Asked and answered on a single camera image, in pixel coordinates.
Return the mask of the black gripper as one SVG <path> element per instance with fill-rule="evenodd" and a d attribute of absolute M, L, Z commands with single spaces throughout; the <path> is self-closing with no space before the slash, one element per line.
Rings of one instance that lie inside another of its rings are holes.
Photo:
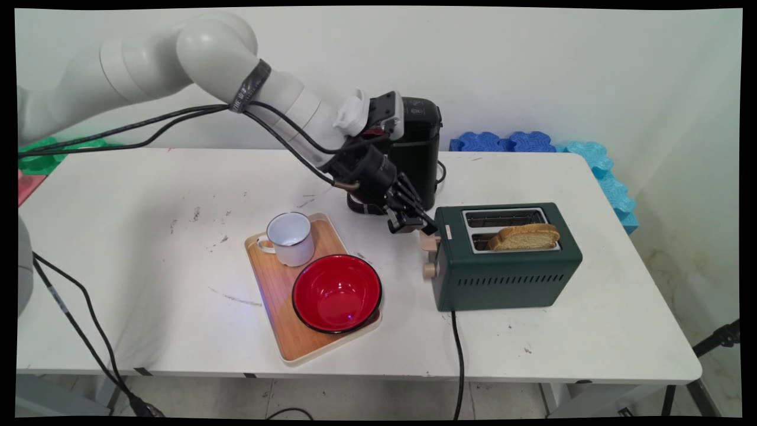
<path fill-rule="evenodd" d="M 419 230 L 433 235 L 437 224 L 422 206 L 422 200 L 405 173 L 373 144 L 338 153 L 330 160 L 330 175 L 336 186 L 364 204 L 387 206 L 387 226 L 392 234 Z M 394 198 L 387 198 L 394 185 Z"/>

